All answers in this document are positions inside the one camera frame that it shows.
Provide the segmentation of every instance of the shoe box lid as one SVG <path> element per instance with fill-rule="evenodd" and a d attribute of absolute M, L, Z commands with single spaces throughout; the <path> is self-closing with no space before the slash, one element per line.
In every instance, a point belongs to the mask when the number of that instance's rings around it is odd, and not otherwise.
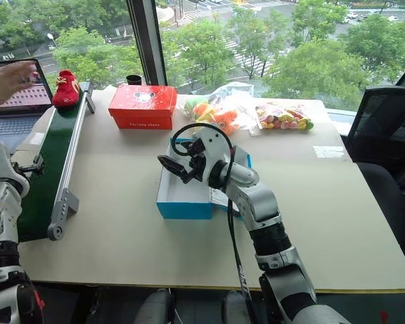
<path fill-rule="evenodd" d="M 109 113 L 113 117 L 171 117 L 177 91 L 172 86 L 119 86 Z"/>

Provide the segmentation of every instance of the black chair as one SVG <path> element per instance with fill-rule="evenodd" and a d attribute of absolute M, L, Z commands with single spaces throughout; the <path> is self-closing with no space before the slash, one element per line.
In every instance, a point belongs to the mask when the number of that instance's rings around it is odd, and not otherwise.
<path fill-rule="evenodd" d="M 392 177 L 405 167 L 405 87 L 366 89 L 346 148 L 405 254 L 405 197 Z"/>
<path fill-rule="evenodd" d="M 375 163 L 391 174 L 405 167 L 405 87 L 365 90 L 346 149 L 354 162 Z"/>

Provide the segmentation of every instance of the black cup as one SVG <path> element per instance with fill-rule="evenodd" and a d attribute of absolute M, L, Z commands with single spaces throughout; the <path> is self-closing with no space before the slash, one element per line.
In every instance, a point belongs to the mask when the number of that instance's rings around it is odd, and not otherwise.
<path fill-rule="evenodd" d="M 135 74 L 131 74 L 130 76 L 126 76 L 126 82 L 130 86 L 140 86 L 142 83 L 142 79 L 140 76 L 137 76 Z"/>

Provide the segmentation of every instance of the laptop keyboard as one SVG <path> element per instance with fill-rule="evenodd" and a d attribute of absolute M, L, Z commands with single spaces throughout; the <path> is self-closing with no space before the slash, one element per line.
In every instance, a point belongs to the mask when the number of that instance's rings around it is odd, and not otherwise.
<path fill-rule="evenodd" d="M 29 134 L 39 117 L 0 119 L 0 135 Z"/>

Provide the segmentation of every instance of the human hand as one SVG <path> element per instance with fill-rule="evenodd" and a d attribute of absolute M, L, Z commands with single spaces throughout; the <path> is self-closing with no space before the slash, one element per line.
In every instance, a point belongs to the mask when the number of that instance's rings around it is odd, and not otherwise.
<path fill-rule="evenodd" d="M 0 68 L 0 105 L 12 94 L 30 88 L 34 83 L 31 76 L 37 76 L 34 61 L 20 61 Z"/>

